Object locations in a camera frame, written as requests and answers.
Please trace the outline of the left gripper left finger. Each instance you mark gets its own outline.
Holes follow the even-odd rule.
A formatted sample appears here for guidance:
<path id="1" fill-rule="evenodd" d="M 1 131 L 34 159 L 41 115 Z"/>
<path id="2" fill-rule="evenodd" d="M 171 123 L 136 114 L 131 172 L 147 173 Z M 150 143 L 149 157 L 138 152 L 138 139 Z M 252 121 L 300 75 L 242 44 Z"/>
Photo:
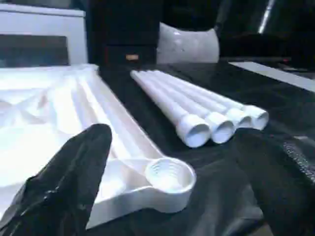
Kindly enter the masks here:
<path id="1" fill-rule="evenodd" d="M 1 235 L 85 235 L 112 140 L 110 126 L 101 123 L 70 138 L 14 196 Z"/>

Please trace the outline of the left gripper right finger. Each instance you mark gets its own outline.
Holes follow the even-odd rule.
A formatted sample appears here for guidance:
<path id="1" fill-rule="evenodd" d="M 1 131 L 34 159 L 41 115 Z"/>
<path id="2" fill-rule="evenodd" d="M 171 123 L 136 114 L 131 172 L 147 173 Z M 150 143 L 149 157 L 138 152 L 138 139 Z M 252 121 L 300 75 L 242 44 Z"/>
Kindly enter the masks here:
<path id="1" fill-rule="evenodd" d="M 315 141 L 239 129 L 235 159 L 275 236 L 315 234 Z"/>

